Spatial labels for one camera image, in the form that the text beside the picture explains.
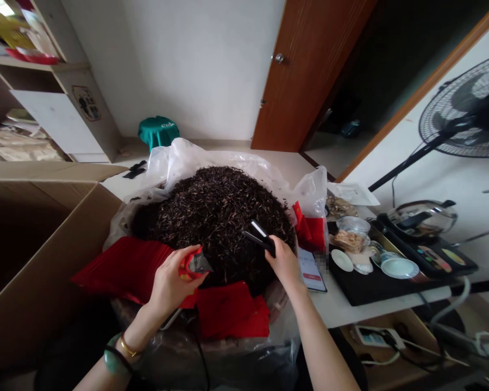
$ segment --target open cardboard box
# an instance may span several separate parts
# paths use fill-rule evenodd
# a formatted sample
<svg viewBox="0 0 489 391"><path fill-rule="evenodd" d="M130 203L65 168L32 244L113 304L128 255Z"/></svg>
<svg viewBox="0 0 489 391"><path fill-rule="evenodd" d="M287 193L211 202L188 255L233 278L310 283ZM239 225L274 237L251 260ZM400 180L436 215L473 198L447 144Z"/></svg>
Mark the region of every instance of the open cardboard box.
<svg viewBox="0 0 489 391"><path fill-rule="evenodd" d="M0 369L33 364L86 304L70 277L101 253L121 204L99 182L126 170L0 163Z"/></svg>
<svg viewBox="0 0 489 391"><path fill-rule="evenodd" d="M402 322L407 326L409 335L413 337L417 345L436 353L440 352L436 338L411 309L363 320L362 322L359 322L359 325L393 329L393 325L397 322ZM378 348L359 344L351 337L349 332L350 329L351 325L341 327L344 337L352 346L353 350L355 350L357 356L368 353L375 359L375 361L385 362L395 354L395 351L390 348ZM436 358L436 356L428 352L420 351L419 353L415 353L409 348L405 349L405 354L416 362L429 362ZM444 362L445 368L452 367L453 365L457 364L449 360ZM402 358L397 359L394 363L389 365L374 365L370 368L364 368L368 379L369 391L392 390L428 375L426 371L415 367L407 361L404 361Z"/></svg>

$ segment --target woman's right hand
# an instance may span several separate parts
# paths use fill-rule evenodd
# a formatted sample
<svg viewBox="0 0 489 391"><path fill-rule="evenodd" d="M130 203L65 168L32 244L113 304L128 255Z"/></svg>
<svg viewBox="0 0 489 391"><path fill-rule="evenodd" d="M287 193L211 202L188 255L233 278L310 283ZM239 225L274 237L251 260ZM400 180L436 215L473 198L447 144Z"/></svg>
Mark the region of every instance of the woman's right hand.
<svg viewBox="0 0 489 391"><path fill-rule="evenodd" d="M275 244L275 258L268 250L265 250L265 258L286 292L288 294L297 291L307 292L308 288L300 277L299 260L290 246L275 235L270 235L270 239Z"/></svg>

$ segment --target paper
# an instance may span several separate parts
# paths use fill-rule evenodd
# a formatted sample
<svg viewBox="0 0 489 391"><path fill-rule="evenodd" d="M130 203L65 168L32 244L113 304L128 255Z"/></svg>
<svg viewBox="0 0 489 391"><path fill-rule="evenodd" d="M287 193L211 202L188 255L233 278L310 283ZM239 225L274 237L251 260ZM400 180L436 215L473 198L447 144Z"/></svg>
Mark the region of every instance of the paper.
<svg viewBox="0 0 489 391"><path fill-rule="evenodd" d="M326 286L322 280L321 272L315 263L314 255L309 251L303 250L301 247L299 247L299 264L303 281L308 289L326 292Z"/></svg>
<svg viewBox="0 0 489 391"><path fill-rule="evenodd" d="M334 196L342 198L352 205L376 206L380 205L378 199L368 188L358 183L332 183L328 182L328 189Z"/></svg>

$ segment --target electric fan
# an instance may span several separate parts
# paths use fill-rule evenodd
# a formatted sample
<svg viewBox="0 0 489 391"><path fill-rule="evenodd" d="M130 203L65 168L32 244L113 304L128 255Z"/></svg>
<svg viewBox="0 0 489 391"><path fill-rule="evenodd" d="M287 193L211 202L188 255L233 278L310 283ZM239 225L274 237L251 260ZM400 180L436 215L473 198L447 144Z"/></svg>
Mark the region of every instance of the electric fan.
<svg viewBox="0 0 489 391"><path fill-rule="evenodd" d="M369 187L375 191L436 149L454 156L489 157L489 59L444 83L418 126L425 147Z"/></svg>

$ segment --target stainless steel kettle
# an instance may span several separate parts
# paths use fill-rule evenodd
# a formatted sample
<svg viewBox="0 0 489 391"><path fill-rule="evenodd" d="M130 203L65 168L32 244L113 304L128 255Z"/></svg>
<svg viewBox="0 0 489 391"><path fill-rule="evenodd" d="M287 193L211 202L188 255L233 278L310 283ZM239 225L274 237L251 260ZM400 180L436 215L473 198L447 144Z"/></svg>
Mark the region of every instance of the stainless steel kettle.
<svg viewBox="0 0 489 391"><path fill-rule="evenodd" d="M454 201L443 203L421 200L403 204L387 213L391 223L402 233L414 238L433 238L449 231L458 219L452 208Z"/></svg>

